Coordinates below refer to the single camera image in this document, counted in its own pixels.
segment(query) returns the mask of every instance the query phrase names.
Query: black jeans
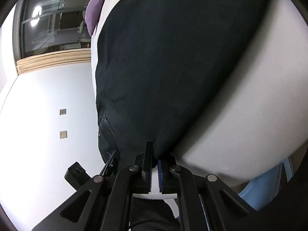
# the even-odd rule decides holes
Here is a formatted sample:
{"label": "black jeans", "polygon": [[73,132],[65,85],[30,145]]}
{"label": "black jeans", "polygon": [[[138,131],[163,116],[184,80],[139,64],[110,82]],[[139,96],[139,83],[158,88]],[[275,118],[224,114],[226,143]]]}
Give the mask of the black jeans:
{"label": "black jeans", "polygon": [[130,215],[131,231],[179,231],[180,223],[164,200],[133,197]]}
{"label": "black jeans", "polygon": [[170,152],[217,94],[269,0],[120,0],[97,42],[103,159]]}

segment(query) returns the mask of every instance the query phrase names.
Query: metal screw head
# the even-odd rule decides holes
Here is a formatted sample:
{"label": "metal screw head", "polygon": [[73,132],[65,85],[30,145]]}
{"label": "metal screw head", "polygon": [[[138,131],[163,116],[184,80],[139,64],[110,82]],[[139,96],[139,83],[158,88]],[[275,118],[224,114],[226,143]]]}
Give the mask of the metal screw head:
{"label": "metal screw head", "polygon": [[208,175],[208,181],[217,181],[217,176],[215,176],[215,175]]}
{"label": "metal screw head", "polygon": [[133,171],[133,172],[135,172],[135,171],[138,171],[139,170],[139,166],[138,165],[131,165],[131,166],[129,166],[129,170],[130,171]]}
{"label": "metal screw head", "polygon": [[97,176],[94,176],[93,181],[96,182],[96,183],[99,183],[99,182],[102,182],[103,179],[104,179],[104,177],[97,175]]}
{"label": "metal screw head", "polygon": [[181,167],[179,165],[172,165],[170,166],[170,169],[173,171],[173,172],[178,172],[181,170]]}

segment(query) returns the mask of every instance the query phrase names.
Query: wooden trim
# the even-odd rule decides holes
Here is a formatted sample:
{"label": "wooden trim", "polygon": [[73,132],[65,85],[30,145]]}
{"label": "wooden trim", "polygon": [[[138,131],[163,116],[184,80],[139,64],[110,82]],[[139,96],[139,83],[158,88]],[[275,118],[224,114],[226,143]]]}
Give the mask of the wooden trim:
{"label": "wooden trim", "polygon": [[69,49],[30,56],[16,62],[18,74],[73,63],[91,62],[91,49]]}

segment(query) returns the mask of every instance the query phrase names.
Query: black cable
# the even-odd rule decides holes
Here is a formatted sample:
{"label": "black cable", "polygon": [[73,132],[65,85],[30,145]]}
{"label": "black cable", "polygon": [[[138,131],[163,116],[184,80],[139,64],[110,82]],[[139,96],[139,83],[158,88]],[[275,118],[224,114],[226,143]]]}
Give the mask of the black cable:
{"label": "black cable", "polygon": [[172,225],[170,225],[170,224],[167,224],[167,223],[165,223],[165,222],[163,222],[163,221],[159,221],[159,220],[145,220],[145,221],[139,221],[139,222],[136,222],[135,224],[130,225],[130,226],[128,227],[128,229],[131,229],[131,228],[136,227],[136,226],[138,226],[138,225],[141,225],[141,224],[144,224],[144,223],[149,223],[149,222],[156,222],[156,223],[164,224],[164,225],[169,226],[169,227],[172,227],[172,228],[174,228],[174,229],[176,229],[176,230],[178,230],[178,231],[181,231],[180,229],[178,229],[178,228],[176,228],[176,227],[174,227],[174,226],[172,226]]}

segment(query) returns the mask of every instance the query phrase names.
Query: light switch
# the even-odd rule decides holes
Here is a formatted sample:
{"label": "light switch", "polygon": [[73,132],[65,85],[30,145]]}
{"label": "light switch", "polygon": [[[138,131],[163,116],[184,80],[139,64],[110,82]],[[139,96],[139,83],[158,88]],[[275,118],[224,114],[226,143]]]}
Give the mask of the light switch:
{"label": "light switch", "polygon": [[67,138],[67,131],[60,131],[60,139]]}
{"label": "light switch", "polygon": [[66,115],[66,109],[60,109],[60,115]]}

